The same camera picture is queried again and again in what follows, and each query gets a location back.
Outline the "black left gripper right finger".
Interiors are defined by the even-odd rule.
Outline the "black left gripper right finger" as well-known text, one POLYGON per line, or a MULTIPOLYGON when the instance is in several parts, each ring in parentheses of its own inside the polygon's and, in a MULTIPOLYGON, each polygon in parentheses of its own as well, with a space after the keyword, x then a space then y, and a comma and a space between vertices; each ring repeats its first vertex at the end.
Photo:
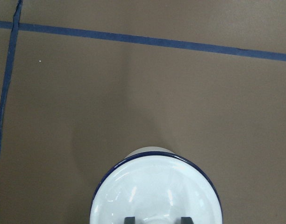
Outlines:
POLYGON ((181 224, 193 224, 193 219, 191 217, 181 217, 181 224))

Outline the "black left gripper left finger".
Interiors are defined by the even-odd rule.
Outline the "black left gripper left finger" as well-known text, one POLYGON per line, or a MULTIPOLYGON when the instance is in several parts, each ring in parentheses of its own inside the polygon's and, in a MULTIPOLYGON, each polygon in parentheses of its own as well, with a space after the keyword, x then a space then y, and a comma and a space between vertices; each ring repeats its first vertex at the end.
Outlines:
POLYGON ((135 224, 136 218, 135 217, 125 217, 124 224, 135 224))

